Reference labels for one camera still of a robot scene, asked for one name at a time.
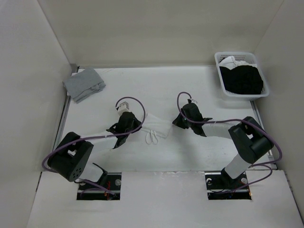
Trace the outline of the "white garment in basket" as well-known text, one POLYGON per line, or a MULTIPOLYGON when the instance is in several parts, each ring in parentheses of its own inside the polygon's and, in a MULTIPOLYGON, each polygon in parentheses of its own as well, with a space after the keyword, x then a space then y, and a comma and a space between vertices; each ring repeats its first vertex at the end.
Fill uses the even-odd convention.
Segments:
POLYGON ((224 58, 219 63, 219 66, 228 68, 230 70, 232 70, 238 66, 251 66, 251 67, 257 68, 257 64, 250 64, 246 61, 237 61, 234 56, 229 56, 227 58, 224 58))

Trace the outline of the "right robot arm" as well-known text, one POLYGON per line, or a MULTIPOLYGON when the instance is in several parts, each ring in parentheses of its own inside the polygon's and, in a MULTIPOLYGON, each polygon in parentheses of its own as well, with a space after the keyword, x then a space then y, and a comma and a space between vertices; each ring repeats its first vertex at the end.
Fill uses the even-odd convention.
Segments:
POLYGON ((191 129, 202 137, 219 137, 232 140, 237 154, 233 160, 222 169, 220 182, 226 188, 233 187, 238 178, 257 160, 264 156, 274 146, 266 133, 254 118, 248 116, 233 122, 216 122, 212 118, 204 118, 198 106, 189 101, 179 109, 180 113, 172 124, 181 129, 191 129))

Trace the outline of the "white plastic basket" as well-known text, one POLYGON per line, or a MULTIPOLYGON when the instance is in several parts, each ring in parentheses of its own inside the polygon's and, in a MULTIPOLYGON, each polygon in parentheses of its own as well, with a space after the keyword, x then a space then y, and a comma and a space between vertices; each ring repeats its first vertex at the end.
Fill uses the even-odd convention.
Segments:
POLYGON ((223 96, 226 99, 253 101, 253 100, 256 100, 258 98, 267 97, 269 95, 269 87, 268 87, 268 84, 266 82, 266 78, 265 78, 264 74, 262 73, 261 68, 259 67, 259 65, 257 63, 257 59, 256 59, 254 54, 249 53, 249 52, 217 52, 217 53, 215 53, 214 58, 215 58, 216 67, 217 67, 217 70, 218 70, 218 76, 219 76, 219 79, 220 79, 221 90, 222 90, 223 96), (258 71, 261 75, 261 78, 262 78, 263 82, 264 82, 264 87, 262 89, 261 94, 259 94, 259 95, 239 95, 239 94, 231 93, 231 92, 229 92, 225 89, 224 83, 223 83, 223 80, 222 80, 222 77, 221 77, 219 63, 221 62, 221 60, 223 60, 224 58, 227 58, 229 56, 234 56, 237 61, 246 61, 250 64, 257 64, 257 69, 258 69, 258 71))

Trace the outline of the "black tank top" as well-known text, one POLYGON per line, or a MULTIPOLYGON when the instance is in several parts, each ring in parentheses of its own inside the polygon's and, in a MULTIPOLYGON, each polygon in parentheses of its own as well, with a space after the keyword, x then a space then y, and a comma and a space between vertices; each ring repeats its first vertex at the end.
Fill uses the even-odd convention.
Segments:
POLYGON ((221 77, 227 91, 239 95, 259 95, 264 82, 256 67, 237 66, 233 69, 220 66, 221 77))

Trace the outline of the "folded grey tank top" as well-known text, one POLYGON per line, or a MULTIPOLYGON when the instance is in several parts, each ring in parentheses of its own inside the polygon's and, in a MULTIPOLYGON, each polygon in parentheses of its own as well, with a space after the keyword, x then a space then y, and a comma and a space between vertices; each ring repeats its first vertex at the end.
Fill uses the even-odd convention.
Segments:
POLYGON ((106 84, 92 67, 88 67, 63 81, 63 86, 72 100, 78 104, 89 96, 101 92, 106 84))

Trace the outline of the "white tank top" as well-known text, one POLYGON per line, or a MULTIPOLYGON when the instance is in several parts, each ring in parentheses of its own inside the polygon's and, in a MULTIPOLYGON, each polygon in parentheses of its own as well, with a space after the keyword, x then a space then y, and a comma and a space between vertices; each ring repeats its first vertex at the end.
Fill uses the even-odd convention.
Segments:
POLYGON ((171 131, 170 121, 163 120, 153 114, 148 113, 141 130, 146 132, 145 142, 148 145, 157 145, 159 139, 166 139, 171 131))

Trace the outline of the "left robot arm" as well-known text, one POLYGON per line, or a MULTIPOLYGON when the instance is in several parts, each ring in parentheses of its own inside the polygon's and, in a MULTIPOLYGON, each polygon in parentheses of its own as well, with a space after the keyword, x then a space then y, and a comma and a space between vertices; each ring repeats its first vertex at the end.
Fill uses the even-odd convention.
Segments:
POLYGON ((128 136, 141 129, 140 122, 132 112, 123 112, 117 123, 101 136, 81 138, 75 132, 69 132, 46 161, 52 172, 56 172, 69 182, 89 180, 95 189, 106 185, 105 170, 93 162, 99 152, 117 149, 128 136))

